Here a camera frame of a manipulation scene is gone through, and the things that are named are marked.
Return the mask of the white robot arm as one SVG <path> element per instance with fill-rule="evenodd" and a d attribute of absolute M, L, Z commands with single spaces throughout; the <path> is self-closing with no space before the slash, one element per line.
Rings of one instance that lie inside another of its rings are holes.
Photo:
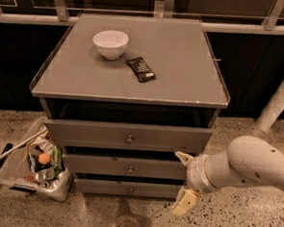
<path fill-rule="evenodd" d="M 274 186 L 284 191 L 284 155 L 256 137 L 237 137 L 215 155 L 197 157 L 181 151 L 175 155 L 187 168 L 184 186 L 172 209 L 178 216 L 197 205 L 202 194 L 223 188 Z"/>

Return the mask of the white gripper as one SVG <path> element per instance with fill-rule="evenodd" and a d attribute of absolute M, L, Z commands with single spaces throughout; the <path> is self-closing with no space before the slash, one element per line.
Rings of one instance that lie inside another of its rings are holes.
<path fill-rule="evenodd" d="M 207 154 L 194 157 L 181 151 L 176 151 L 175 156 L 187 167 L 186 182 L 190 187 L 190 189 L 179 190 L 173 205 L 172 213 L 182 216 L 198 204 L 201 194 L 219 191 L 219 188 L 215 186 L 215 176 L 221 159 L 219 156 Z"/>

